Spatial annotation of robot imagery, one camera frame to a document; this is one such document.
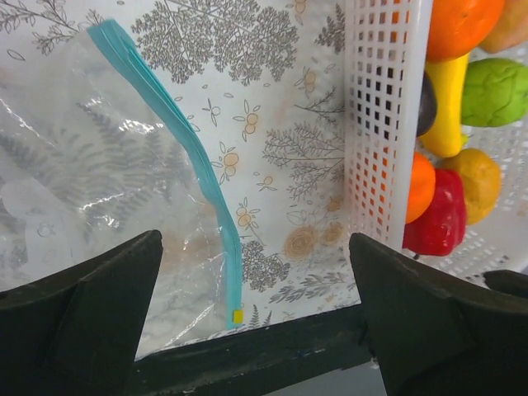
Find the white plastic basket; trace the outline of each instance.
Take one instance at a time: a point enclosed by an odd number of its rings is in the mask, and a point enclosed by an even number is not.
[[[433,0],[346,3],[346,202],[351,233],[400,251]],[[495,56],[528,61],[528,47]],[[485,57],[475,50],[472,60]],[[466,279],[484,271],[526,267],[528,118],[502,128],[473,128],[469,146],[502,167],[497,208],[469,227],[449,257],[423,261]]]

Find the transparent plastic bag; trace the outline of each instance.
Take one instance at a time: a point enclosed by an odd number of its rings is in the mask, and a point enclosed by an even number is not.
[[[209,159],[114,21],[0,82],[0,182],[0,291],[159,229],[137,357],[236,325],[241,248]]]

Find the yellow banana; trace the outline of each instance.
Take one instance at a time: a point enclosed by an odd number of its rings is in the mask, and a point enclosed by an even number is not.
[[[454,157],[464,146],[460,112],[468,63],[469,54],[447,62],[426,63],[438,111],[431,129],[419,139],[437,157]]]

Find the floral tablecloth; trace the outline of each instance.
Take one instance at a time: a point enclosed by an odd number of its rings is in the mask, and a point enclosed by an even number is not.
[[[266,326],[359,301],[342,251],[344,2],[0,0],[0,73],[116,19],[210,156],[243,244],[242,329]]]

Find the teal bag edge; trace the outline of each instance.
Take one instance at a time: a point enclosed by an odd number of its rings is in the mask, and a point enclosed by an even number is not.
[[[116,21],[104,21],[87,32],[112,67],[134,87],[187,151],[202,193],[216,207],[224,250],[227,252],[226,328],[236,328],[241,324],[233,321],[233,313],[242,309],[242,244],[202,143],[167,90],[141,58],[132,38]]]

